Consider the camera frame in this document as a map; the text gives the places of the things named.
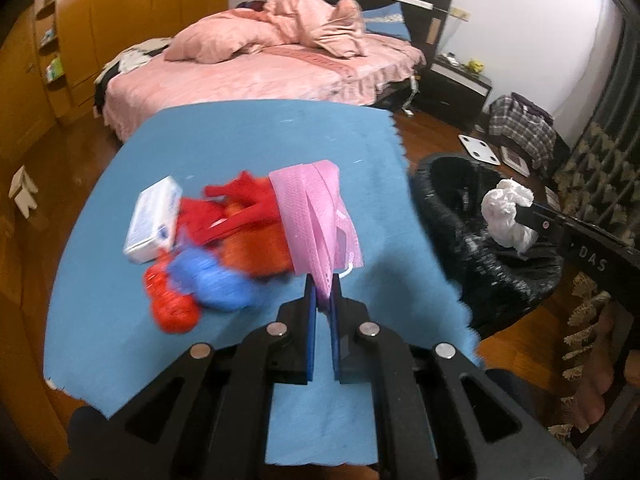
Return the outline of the orange mesh net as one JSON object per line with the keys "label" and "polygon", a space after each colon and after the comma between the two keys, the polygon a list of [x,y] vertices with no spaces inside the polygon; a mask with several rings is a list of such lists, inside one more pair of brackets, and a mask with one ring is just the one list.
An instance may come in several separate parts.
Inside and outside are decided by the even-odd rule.
{"label": "orange mesh net", "polygon": [[227,205],[230,218],[239,214],[244,223],[221,241],[218,248],[221,263],[252,278],[292,272],[293,263],[277,203],[272,200],[249,214],[244,214],[244,210],[239,202]]}

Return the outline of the pink mesh net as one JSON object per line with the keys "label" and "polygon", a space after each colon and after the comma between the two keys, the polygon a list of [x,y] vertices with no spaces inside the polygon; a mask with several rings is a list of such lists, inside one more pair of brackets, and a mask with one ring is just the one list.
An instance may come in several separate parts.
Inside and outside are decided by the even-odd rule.
{"label": "pink mesh net", "polygon": [[363,266],[357,231],[341,196],[340,168],[323,159],[269,174],[297,275],[311,276],[326,301],[336,271]]}

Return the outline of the red plastic bag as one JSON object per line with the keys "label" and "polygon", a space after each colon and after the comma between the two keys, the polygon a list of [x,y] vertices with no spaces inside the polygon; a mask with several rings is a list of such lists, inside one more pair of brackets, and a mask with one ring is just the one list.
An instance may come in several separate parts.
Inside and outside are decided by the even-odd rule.
{"label": "red plastic bag", "polygon": [[189,333],[198,325],[200,310],[190,295],[170,287],[169,252],[161,252],[143,274],[143,285],[150,298],[152,318],[166,334]]}

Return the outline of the blue plastic bag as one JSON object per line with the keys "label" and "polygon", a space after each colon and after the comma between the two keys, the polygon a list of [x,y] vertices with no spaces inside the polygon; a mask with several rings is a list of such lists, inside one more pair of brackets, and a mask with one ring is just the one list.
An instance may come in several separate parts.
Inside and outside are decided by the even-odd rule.
{"label": "blue plastic bag", "polygon": [[202,307],[236,312],[262,306],[260,284],[227,268],[205,249],[183,248],[168,263],[167,271],[170,284]]}

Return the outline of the red cloth strip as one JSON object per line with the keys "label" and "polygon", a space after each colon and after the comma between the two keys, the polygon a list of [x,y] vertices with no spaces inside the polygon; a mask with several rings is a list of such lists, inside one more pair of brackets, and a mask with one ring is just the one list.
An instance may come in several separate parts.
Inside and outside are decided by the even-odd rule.
{"label": "red cloth strip", "polygon": [[177,234],[204,246],[279,221],[280,210],[270,180],[241,171],[226,184],[207,185],[202,198],[183,197],[179,204]]}

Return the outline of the white medicine box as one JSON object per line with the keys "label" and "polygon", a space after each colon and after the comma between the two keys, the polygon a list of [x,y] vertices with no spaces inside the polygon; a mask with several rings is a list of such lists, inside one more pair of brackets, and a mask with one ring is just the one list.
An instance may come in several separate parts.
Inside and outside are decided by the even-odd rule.
{"label": "white medicine box", "polygon": [[138,195],[122,250],[130,261],[146,263],[171,251],[181,197],[182,187],[171,176]]}

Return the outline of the black trash bin bag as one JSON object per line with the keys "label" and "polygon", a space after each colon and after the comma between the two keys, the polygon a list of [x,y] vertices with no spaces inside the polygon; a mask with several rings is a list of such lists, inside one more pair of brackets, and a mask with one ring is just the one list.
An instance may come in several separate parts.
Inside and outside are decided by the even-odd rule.
{"label": "black trash bin bag", "polygon": [[480,213],[498,171],[458,154],[431,154],[410,178],[416,212],[446,277],[461,286],[480,338],[505,330],[550,297],[560,284],[563,259],[545,240],[524,255],[499,245]]}

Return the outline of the patterned curtain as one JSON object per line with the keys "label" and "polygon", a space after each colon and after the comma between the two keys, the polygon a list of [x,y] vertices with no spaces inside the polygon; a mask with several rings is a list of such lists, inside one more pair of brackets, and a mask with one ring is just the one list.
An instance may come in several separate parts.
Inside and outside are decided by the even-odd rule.
{"label": "patterned curtain", "polygon": [[[596,226],[639,255],[639,31],[625,25],[614,67],[588,128],[570,160],[555,176],[564,211]],[[555,427],[558,436],[589,457],[608,450],[639,416],[639,274],[611,271],[606,284],[596,271],[579,273],[582,297],[568,321],[574,333],[564,375],[578,381],[566,399],[578,418]]]}

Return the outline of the framed picture on floor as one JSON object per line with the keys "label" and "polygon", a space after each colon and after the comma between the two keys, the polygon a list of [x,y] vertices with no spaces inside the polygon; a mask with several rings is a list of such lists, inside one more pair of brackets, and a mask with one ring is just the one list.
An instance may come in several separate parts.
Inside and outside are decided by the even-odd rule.
{"label": "framed picture on floor", "polygon": [[523,177],[528,178],[530,176],[526,160],[516,151],[513,151],[506,146],[502,146],[500,148],[500,153],[502,161],[506,166],[510,167]]}

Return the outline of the white bathroom scale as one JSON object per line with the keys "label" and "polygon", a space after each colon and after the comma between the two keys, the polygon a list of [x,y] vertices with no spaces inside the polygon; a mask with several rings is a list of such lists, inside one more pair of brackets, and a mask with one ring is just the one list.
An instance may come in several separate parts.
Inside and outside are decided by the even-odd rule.
{"label": "white bathroom scale", "polygon": [[478,162],[484,162],[492,166],[499,166],[500,159],[491,149],[491,147],[483,140],[459,134],[458,138],[468,154]]}

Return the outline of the black nightstand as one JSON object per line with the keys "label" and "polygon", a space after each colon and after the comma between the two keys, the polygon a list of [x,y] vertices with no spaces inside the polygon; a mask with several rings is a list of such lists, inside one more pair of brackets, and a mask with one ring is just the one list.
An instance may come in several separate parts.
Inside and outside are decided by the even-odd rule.
{"label": "black nightstand", "polygon": [[441,58],[422,68],[419,75],[419,93],[414,98],[416,107],[450,126],[470,130],[482,114],[492,81]]}

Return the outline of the yellow toy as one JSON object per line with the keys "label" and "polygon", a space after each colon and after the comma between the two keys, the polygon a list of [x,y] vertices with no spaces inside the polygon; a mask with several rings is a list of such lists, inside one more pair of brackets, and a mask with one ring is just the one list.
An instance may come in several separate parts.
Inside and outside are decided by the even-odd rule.
{"label": "yellow toy", "polygon": [[480,61],[474,60],[474,58],[471,58],[469,60],[469,62],[466,63],[466,68],[473,74],[481,74],[484,72],[484,64]]}

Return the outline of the blue table cloth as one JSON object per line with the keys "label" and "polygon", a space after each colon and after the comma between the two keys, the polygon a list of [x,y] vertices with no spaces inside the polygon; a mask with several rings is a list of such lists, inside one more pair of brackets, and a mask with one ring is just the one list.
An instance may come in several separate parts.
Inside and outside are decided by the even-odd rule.
{"label": "blue table cloth", "polygon": [[233,101],[180,106],[147,120],[119,150],[73,228],[50,300],[43,375],[82,401],[67,440],[84,444],[153,378],[205,341],[236,344],[303,295],[280,224],[237,232],[215,247],[221,262],[260,279],[258,306],[206,310],[184,335],[154,322],[141,266],[122,252],[134,202],[172,177],[186,195],[247,171],[273,171],[319,160],[340,170],[361,266],[342,271],[344,295],[363,302],[376,322],[409,344],[450,342],[474,358],[478,336],[460,292],[445,278],[416,216],[408,162],[392,116],[364,106],[312,101]]}

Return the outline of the pink crumpled duvet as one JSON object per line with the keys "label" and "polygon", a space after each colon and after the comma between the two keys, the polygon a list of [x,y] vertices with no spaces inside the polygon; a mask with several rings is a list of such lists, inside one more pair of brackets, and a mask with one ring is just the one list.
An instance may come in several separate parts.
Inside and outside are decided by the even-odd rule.
{"label": "pink crumpled duvet", "polygon": [[266,0],[262,10],[235,8],[201,18],[175,36],[166,60],[217,64],[238,53],[298,44],[334,58],[366,56],[366,26],[356,0]]}

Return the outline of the wooden wardrobe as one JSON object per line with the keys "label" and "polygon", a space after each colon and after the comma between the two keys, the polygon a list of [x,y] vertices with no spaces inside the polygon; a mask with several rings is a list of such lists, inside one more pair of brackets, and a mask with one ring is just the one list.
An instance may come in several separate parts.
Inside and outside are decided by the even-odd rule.
{"label": "wooden wardrobe", "polygon": [[32,0],[1,46],[1,162],[88,110],[93,81],[120,51],[175,35],[228,0]]}

